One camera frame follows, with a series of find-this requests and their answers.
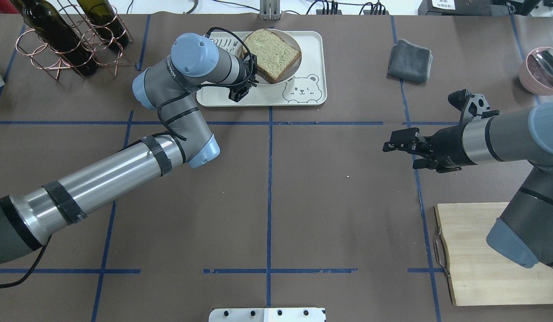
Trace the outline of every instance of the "folded cloth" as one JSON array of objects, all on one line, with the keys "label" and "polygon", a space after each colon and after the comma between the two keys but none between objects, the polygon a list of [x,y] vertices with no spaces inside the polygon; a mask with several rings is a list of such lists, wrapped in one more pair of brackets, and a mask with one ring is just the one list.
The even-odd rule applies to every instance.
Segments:
[{"label": "folded cloth", "polygon": [[387,73],[400,79],[426,82],[429,79],[432,59],[429,49],[399,39],[397,45],[391,49]]}]

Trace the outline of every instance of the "dark green glass bottle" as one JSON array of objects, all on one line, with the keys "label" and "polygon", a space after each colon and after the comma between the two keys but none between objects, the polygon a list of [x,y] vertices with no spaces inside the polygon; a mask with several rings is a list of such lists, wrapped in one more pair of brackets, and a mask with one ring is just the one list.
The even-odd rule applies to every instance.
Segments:
[{"label": "dark green glass bottle", "polygon": [[[113,34],[113,37],[115,37],[115,40],[122,48],[128,45],[129,37],[125,32],[125,28],[123,28],[121,22],[115,18],[113,8],[107,0],[78,0],[78,4],[80,4],[80,7],[82,7],[92,24],[104,26],[111,30],[110,32],[105,28],[96,28],[102,40],[109,41],[111,39],[111,34]],[[115,43],[112,43],[109,47],[115,51],[119,49],[119,46]]]},{"label": "dark green glass bottle", "polygon": [[82,47],[80,37],[68,26],[60,13],[45,0],[11,0],[14,6],[21,7],[26,23],[36,30],[37,35],[60,53],[72,69],[84,76],[97,70],[97,63],[90,59],[92,53]]}]

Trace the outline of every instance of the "bread slice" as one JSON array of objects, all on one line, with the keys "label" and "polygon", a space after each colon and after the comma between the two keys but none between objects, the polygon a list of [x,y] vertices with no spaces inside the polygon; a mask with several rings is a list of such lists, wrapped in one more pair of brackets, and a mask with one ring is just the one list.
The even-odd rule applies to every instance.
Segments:
[{"label": "bread slice", "polygon": [[258,29],[246,37],[244,43],[256,55],[257,66],[268,82],[278,82],[300,57],[300,52],[268,29]]}]

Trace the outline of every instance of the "robotic arm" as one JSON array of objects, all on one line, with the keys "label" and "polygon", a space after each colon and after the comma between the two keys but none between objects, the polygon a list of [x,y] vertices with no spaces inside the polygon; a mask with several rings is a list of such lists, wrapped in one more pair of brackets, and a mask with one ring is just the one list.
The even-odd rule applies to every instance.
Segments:
[{"label": "robotic arm", "polygon": [[27,195],[0,198],[0,263],[38,250],[56,231],[84,220],[104,204],[174,167],[188,163],[196,168],[219,155],[215,136],[191,94],[203,86],[223,86],[237,102],[256,85],[256,57],[250,54],[239,59],[217,47],[208,38],[213,30],[206,37],[180,35],[171,55],[133,81],[135,98],[146,108],[157,110],[168,132],[143,137]]},{"label": "robotic arm", "polygon": [[432,136],[418,128],[394,131],[383,151],[405,151],[423,159],[414,169],[438,173],[465,165],[528,160],[534,169],[497,218],[487,243],[523,267],[539,261],[553,268],[553,102],[511,114],[491,110],[482,94],[460,90],[448,96],[460,124]]}]

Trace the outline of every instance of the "cutting board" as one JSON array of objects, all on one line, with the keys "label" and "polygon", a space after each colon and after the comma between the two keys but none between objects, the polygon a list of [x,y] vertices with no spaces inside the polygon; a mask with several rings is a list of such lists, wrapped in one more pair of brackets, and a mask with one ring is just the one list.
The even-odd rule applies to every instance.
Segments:
[{"label": "cutting board", "polygon": [[520,267],[485,241],[506,206],[499,202],[435,207],[454,305],[553,304],[552,268],[542,263]]}]

